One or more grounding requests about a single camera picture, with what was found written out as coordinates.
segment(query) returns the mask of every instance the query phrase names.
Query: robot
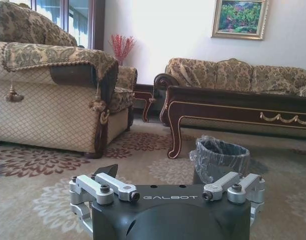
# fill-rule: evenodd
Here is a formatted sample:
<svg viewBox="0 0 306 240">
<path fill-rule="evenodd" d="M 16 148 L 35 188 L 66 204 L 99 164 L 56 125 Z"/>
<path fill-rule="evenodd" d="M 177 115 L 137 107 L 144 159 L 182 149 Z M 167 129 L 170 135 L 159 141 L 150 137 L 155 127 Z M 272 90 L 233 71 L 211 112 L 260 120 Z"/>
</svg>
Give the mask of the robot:
<svg viewBox="0 0 306 240">
<path fill-rule="evenodd" d="M 206 185 L 132 185 L 115 179 L 117 170 L 69 182 L 71 210 L 94 240 L 249 240 L 265 203 L 257 174 L 229 172 Z"/>
</svg>

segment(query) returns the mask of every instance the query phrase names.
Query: carpet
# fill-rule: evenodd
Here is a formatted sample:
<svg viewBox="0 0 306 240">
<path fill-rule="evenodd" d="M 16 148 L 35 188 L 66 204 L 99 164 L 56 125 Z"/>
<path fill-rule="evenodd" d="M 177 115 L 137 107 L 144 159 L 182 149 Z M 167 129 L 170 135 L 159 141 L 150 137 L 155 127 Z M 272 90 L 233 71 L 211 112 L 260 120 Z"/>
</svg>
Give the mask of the carpet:
<svg viewBox="0 0 306 240">
<path fill-rule="evenodd" d="M 266 181 L 265 206 L 251 228 L 252 240 L 306 240 L 306 141 L 183 128 L 178 159 L 168 159 L 170 130 L 134 120 L 102 159 L 80 153 L 0 144 L 0 240 L 89 240 L 70 211 L 72 176 L 118 164 L 117 178 L 132 184 L 191 184 L 189 152 L 210 135 L 246 147 L 250 172 Z"/>
</svg>

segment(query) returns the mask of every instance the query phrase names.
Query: armchair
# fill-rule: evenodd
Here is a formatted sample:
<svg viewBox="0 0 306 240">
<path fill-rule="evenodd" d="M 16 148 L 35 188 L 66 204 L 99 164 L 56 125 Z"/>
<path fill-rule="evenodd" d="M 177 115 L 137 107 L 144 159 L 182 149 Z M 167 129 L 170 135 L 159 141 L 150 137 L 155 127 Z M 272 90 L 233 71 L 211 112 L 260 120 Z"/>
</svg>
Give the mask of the armchair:
<svg viewBox="0 0 306 240">
<path fill-rule="evenodd" d="M 137 71 L 118 72 L 114 57 L 79 48 L 41 14 L 0 1 L 0 141 L 100 158 L 133 122 Z"/>
</svg>

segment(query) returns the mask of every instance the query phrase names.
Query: side table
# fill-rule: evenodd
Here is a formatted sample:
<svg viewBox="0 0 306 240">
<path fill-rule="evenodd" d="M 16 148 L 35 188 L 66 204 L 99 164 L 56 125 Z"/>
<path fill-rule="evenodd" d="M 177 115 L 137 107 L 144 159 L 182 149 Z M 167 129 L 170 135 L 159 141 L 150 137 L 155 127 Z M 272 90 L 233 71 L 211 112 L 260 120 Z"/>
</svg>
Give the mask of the side table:
<svg viewBox="0 0 306 240">
<path fill-rule="evenodd" d="M 154 98 L 153 93 L 151 92 L 152 85 L 146 84 L 136 84 L 134 88 L 134 98 L 138 100 L 145 101 L 145 107 L 142 113 L 143 122 L 147 123 L 148 119 L 148 111 L 151 106 L 152 99 Z"/>
</svg>

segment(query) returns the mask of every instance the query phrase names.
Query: silver bracket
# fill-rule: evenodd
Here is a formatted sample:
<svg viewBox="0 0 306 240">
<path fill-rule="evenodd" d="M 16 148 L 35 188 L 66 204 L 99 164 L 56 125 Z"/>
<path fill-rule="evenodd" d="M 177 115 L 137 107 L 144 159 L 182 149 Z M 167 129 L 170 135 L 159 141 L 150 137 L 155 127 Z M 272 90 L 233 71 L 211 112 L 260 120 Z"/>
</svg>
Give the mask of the silver bracket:
<svg viewBox="0 0 306 240">
<path fill-rule="evenodd" d="M 109 185 L 121 201 L 133 203 L 140 199 L 140 194 L 137 192 L 135 185 L 126 184 L 105 173 L 97 174 L 95 181 L 102 185 Z"/>
<path fill-rule="evenodd" d="M 106 192 L 101 191 L 101 185 L 86 175 L 76 177 L 75 181 L 69 181 L 71 211 L 78 215 L 78 220 L 83 229 L 93 237 L 93 224 L 90 209 L 85 202 L 96 202 L 100 205 L 108 205 L 114 201 L 114 192 L 110 188 Z"/>
<path fill-rule="evenodd" d="M 250 173 L 243 178 L 239 184 L 235 184 L 227 189 L 227 199 L 233 204 L 243 204 L 246 199 L 251 202 L 252 226 L 258 212 L 264 208 L 265 180 L 256 174 Z"/>
<path fill-rule="evenodd" d="M 203 197 L 209 201 L 222 199 L 222 194 L 233 184 L 238 183 L 240 175 L 237 172 L 229 172 L 214 183 L 204 185 Z"/>
</svg>

